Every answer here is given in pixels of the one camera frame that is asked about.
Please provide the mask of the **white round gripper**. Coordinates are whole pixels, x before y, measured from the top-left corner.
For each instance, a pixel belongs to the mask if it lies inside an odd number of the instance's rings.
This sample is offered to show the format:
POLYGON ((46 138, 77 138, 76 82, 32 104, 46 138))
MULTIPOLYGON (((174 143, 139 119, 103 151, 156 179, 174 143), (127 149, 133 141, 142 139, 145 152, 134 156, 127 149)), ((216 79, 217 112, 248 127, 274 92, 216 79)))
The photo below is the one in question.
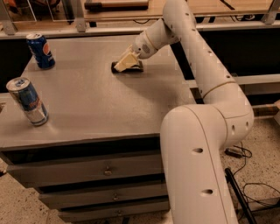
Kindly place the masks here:
POLYGON ((157 51, 155 36, 148 31, 143 31, 135 38, 132 45, 124 51, 122 57, 114 65, 114 69, 117 72, 123 72, 126 69, 139 68, 140 62, 138 57, 140 59, 148 59, 157 51))

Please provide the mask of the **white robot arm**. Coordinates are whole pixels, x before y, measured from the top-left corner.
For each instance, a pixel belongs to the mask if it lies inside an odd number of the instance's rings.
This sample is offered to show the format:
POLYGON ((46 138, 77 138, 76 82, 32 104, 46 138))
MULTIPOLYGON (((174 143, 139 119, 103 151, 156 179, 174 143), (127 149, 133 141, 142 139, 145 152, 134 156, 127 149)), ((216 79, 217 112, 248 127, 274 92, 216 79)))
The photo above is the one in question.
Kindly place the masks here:
POLYGON ((166 0, 163 16, 115 64, 122 72, 179 43, 203 102, 174 108, 160 130, 173 224, 238 224, 221 150, 250 132, 254 112, 240 86, 200 36, 186 0, 166 0))

